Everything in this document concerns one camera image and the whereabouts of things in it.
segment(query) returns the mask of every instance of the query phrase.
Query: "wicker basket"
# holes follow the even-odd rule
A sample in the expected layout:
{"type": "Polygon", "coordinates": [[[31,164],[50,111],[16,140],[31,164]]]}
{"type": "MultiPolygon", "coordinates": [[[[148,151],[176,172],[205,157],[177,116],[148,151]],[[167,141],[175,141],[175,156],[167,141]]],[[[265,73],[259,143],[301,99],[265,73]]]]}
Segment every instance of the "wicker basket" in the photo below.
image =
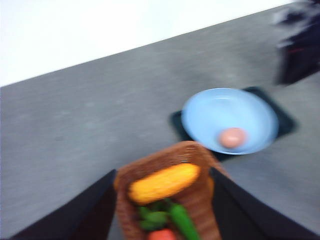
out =
{"type": "MultiPolygon", "coordinates": [[[[202,240],[221,240],[211,204],[213,188],[212,182],[210,184],[209,181],[209,168],[214,167],[225,175],[226,172],[207,149],[194,141],[180,142],[118,170],[115,180],[116,214],[127,240],[146,239],[146,233],[139,227],[137,207],[127,195],[130,183],[153,172],[185,162],[200,166],[200,176],[191,186],[170,198],[187,209],[202,240]]],[[[183,239],[174,227],[172,230],[176,232],[177,239],[183,239]]]]}

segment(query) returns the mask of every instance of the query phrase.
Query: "black mat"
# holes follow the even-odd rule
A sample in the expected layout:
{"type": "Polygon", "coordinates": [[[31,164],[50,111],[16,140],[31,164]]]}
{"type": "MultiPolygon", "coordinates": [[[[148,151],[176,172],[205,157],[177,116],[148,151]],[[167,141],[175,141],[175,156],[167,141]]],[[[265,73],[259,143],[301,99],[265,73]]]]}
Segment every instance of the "black mat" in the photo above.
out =
{"type": "MultiPolygon", "coordinates": [[[[279,121],[279,130],[277,134],[277,138],[280,138],[283,135],[286,135],[292,132],[296,127],[296,122],[283,110],[279,105],[277,105],[271,97],[269,97],[261,88],[252,86],[244,89],[245,91],[255,94],[262,100],[264,100],[269,106],[274,110],[278,121],[279,121]]],[[[181,138],[182,141],[193,141],[193,139],[188,135],[185,131],[182,122],[181,122],[181,111],[174,112],[170,116],[170,121],[176,130],[177,134],[181,138]]],[[[220,160],[223,161],[225,159],[234,157],[235,155],[223,154],[220,152],[212,151],[213,154],[220,160]]]]}

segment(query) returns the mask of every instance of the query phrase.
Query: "corn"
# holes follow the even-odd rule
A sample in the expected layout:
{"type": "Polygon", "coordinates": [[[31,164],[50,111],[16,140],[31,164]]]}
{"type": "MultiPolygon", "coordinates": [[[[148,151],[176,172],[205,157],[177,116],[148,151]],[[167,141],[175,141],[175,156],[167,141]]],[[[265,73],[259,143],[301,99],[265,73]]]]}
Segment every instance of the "corn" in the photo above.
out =
{"type": "Polygon", "coordinates": [[[181,163],[156,171],[129,186],[128,195],[138,205],[170,197],[190,186],[199,176],[200,167],[181,163]]]}

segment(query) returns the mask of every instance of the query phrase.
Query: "light blue bowl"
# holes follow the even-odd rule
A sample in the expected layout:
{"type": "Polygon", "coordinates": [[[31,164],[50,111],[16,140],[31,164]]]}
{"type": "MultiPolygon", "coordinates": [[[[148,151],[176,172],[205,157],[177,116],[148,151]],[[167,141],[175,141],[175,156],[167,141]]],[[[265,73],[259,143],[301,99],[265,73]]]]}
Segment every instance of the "light blue bowl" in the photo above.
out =
{"type": "Polygon", "coordinates": [[[213,88],[192,96],[181,116],[186,132],[195,141],[215,152],[243,155],[269,146],[278,134],[278,118],[272,108],[256,95],[233,88],[213,88]],[[241,128],[246,142],[235,148],[223,147],[218,140],[228,128],[241,128]]]}

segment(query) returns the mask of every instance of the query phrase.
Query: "gray carpet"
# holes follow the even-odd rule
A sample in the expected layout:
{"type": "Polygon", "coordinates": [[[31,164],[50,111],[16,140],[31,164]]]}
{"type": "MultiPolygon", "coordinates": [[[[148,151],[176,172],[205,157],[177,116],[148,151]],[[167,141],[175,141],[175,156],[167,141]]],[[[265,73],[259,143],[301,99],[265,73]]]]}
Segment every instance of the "gray carpet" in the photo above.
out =
{"type": "MultiPolygon", "coordinates": [[[[260,86],[299,124],[222,164],[251,194],[320,233],[320,73],[275,85],[275,8],[1,88],[1,233],[8,237],[111,169],[176,143],[193,94],[260,86]]],[[[121,239],[117,222],[109,239],[121,239]]]]}

